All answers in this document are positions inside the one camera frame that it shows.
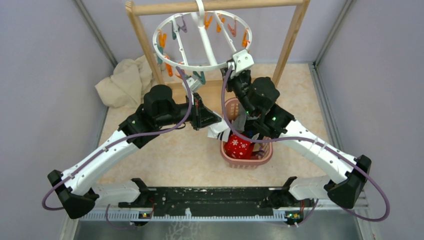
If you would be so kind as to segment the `white sock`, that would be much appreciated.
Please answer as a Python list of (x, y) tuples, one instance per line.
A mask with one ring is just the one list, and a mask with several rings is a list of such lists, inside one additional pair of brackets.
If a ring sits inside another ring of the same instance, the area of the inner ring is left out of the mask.
[(227, 122), (222, 119), (220, 122), (208, 126), (207, 137), (211, 139), (217, 139), (222, 142), (227, 142), (231, 133), (232, 131)]

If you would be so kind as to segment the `red snowflake sock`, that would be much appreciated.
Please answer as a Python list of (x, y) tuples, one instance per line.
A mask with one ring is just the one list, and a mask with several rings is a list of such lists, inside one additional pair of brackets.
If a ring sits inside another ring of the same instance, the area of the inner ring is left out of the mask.
[(250, 160), (254, 144), (250, 141), (241, 139), (233, 133), (229, 136), (223, 148), (226, 155), (233, 159)]

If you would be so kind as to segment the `pink plastic laundry basket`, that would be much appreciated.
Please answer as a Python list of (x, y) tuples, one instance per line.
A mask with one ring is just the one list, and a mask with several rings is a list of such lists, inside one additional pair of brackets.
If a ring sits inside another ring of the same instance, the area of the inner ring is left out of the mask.
[(227, 142), (220, 143), (220, 154), (235, 169), (256, 169), (272, 158), (274, 153), (272, 143), (252, 143), (242, 140), (233, 133)]

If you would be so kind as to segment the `lilac plastic clip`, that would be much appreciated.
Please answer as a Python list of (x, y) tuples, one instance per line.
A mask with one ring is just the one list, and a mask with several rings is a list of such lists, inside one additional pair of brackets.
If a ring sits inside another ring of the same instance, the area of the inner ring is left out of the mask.
[(184, 16), (182, 15), (180, 17), (180, 19), (181, 19), (182, 25), (178, 25), (177, 24), (177, 27), (178, 27), (177, 30), (178, 30), (178, 32), (182, 31), (184, 33), (187, 33), (188, 32), (188, 29), (187, 29), (187, 24), (185, 22)]

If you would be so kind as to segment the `grey sock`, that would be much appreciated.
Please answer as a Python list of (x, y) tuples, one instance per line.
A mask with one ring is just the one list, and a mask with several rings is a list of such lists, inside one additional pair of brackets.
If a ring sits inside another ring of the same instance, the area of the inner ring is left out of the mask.
[(245, 115), (238, 115), (237, 118), (232, 122), (232, 127), (236, 132), (242, 133), (245, 131), (247, 117)]

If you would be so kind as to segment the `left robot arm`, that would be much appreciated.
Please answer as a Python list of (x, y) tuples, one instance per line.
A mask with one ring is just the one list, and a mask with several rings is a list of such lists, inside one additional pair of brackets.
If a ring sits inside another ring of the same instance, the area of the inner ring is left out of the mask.
[(151, 207), (153, 192), (140, 178), (124, 183), (97, 184), (98, 179), (124, 158), (170, 130), (161, 128), (189, 122), (195, 130), (221, 122), (222, 118), (204, 106), (198, 93), (185, 103), (173, 100), (172, 89), (156, 85), (144, 95), (144, 102), (128, 116), (96, 151), (73, 167), (53, 170), (47, 176), (62, 208), (71, 219), (88, 214), (95, 207)]

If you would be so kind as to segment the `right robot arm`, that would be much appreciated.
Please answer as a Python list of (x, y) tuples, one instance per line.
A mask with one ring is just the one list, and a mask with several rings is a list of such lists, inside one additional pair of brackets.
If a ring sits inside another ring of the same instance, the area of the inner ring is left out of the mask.
[(347, 154), (304, 127), (276, 101), (280, 92), (269, 77), (251, 78), (250, 70), (233, 75), (221, 69), (223, 88), (233, 92), (247, 117), (246, 128), (263, 136), (260, 143), (279, 142), (297, 151), (322, 171), (321, 177), (293, 177), (286, 182), (281, 199), (295, 206), (305, 199), (328, 199), (344, 209), (352, 209), (370, 181), (372, 161), (365, 155)]

